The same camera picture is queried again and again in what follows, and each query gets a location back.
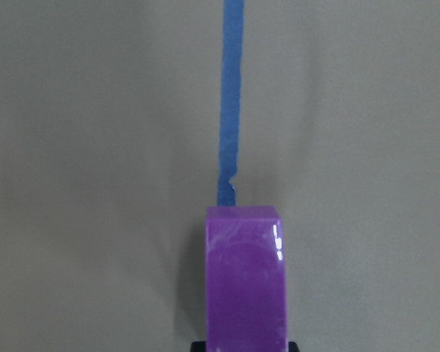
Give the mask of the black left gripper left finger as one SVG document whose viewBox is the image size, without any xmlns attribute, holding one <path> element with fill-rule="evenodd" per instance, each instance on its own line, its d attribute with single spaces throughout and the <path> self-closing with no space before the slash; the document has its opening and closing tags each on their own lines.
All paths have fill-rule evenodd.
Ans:
<svg viewBox="0 0 440 352">
<path fill-rule="evenodd" d="M 205 343 L 191 343 L 190 352 L 206 352 Z"/>
</svg>

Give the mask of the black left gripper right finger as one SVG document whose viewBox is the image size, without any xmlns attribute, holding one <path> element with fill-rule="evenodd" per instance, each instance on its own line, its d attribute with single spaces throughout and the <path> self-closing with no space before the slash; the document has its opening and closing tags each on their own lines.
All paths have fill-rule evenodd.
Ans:
<svg viewBox="0 0 440 352">
<path fill-rule="evenodd" d="M 295 342 L 289 342 L 288 352 L 300 352 L 298 345 Z"/>
</svg>

